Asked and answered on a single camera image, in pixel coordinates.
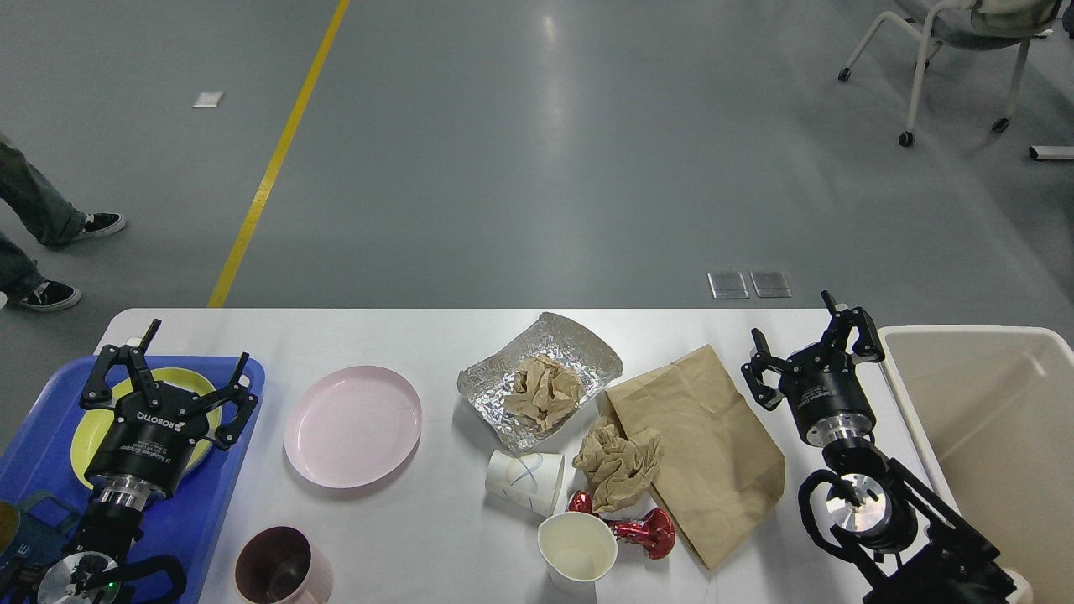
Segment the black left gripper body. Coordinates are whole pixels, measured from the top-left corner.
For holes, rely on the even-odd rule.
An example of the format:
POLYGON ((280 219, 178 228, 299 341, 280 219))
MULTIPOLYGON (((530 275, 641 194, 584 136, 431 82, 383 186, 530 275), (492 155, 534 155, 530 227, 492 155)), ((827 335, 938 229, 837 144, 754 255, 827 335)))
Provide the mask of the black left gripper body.
POLYGON ((91 458, 85 479, 96 488, 107 476, 131 476, 148 481, 160 498, 172 498, 195 448, 195 442, 211 428, 206 409, 195 402, 200 396, 184 389, 160 389, 159 405, 149 404, 146 393, 130 393, 108 409, 100 401, 85 409, 119 413, 91 458))

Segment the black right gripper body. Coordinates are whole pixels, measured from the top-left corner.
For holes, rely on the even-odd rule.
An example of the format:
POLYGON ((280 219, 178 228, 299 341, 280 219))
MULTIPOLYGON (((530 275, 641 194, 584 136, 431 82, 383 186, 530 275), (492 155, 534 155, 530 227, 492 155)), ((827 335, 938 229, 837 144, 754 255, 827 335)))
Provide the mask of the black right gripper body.
POLYGON ((847 437, 871 435, 876 418, 851 368, 783 376, 779 390, 789 401, 801 442, 824 447, 847 437))

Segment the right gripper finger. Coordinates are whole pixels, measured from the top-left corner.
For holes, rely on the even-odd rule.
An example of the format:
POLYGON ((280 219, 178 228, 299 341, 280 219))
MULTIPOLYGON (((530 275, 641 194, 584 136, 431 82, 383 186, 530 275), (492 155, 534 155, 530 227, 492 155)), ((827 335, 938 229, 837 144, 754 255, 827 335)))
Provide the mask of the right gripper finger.
POLYGON ((764 382, 764 372, 774 372, 784 376, 793 373, 794 364, 790 363, 790 360, 771 355, 767 339, 760 329, 753 328, 749 333, 754 341, 754 349, 748 363, 741 366, 743 378, 748 383, 749 393, 763 409, 777 409, 784 394, 779 388, 772 388, 764 382))
POLYGON ((872 316, 862 306, 837 302, 828 290, 821 291, 830 321, 821 336, 822 373, 851 373, 856 364, 881 363, 886 353, 872 316))

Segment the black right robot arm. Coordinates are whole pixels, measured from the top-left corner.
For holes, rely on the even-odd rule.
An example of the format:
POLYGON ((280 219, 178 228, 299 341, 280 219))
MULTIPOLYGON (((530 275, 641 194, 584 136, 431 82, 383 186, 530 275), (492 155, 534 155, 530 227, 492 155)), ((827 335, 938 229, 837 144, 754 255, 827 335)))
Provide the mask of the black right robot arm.
POLYGON ((854 565, 863 603, 1005 603, 1018 585, 998 565, 998 548, 892 456, 879 450, 876 416, 857 366, 886 353, 863 307, 822 291, 830 320, 818 341, 779 358, 760 329, 741 371, 764 409, 786 402, 801 442, 825 468, 799 487, 810 540, 854 565))

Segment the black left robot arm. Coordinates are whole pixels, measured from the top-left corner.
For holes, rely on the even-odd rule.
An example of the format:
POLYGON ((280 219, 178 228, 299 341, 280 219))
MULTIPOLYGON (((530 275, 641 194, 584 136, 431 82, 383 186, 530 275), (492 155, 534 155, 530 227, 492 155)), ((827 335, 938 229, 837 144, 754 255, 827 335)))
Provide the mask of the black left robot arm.
POLYGON ((3 455, 4 603, 195 603, 263 366, 107 345, 62 366, 3 455))

